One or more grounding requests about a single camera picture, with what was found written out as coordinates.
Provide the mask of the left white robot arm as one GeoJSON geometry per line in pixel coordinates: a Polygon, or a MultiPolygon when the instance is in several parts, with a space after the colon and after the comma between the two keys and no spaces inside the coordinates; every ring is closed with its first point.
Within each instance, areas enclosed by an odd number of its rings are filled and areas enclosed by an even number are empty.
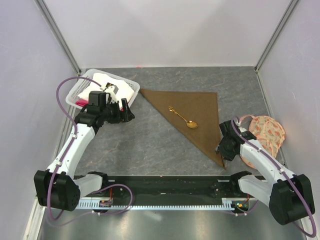
{"type": "Polygon", "coordinates": [[[75,116],[75,126],[60,153],[46,170],[38,170],[34,175],[38,203],[47,208],[73,211],[81,198],[93,192],[99,197],[106,196],[110,191],[107,174],[91,171],[75,178],[76,168],[104,123],[127,123],[134,118],[126,98],[112,102],[109,93],[92,91],[88,104],[75,116]]]}

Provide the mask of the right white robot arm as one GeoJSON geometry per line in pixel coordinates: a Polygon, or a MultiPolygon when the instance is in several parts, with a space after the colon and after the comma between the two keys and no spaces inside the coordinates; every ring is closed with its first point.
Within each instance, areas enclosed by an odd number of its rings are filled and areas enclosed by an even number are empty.
{"type": "Polygon", "coordinates": [[[228,161],[242,156],[264,177],[259,180],[247,171],[235,174],[229,191],[235,197],[249,194],[268,206],[273,218],[286,225],[315,213],[309,178],[297,175],[280,164],[248,130],[228,120],[219,125],[222,139],[216,151],[228,161]]]}

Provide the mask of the brown cloth napkin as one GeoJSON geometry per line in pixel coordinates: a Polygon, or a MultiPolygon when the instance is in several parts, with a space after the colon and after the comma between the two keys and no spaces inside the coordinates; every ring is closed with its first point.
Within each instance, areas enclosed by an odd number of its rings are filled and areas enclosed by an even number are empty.
{"type": "Polygon", "coordinates": [[[202,153],[218,166],[225,168],[222,156],[216,153],[216,147],[221,141],[216,92],[156,91],[142,88],[140,93],[202,153]],[[183,119],[169,111],[169,106],[186,120],[196,122],[198,127],[188,128],[183,119]]]}

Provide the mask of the gold ornate spoon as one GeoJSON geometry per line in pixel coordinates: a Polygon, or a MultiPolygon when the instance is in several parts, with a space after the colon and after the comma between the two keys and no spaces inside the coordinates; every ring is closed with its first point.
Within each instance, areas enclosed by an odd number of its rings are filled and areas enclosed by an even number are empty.
{"type": "Polygon", "coordinates": [[[186,124],[186,126],[190,129],[196,129],[198,124],[195,121],[185,119],[181,114],[179,114],[172,106],[168,107],[168,110],[175,115],[179,116],[186,124]]]}

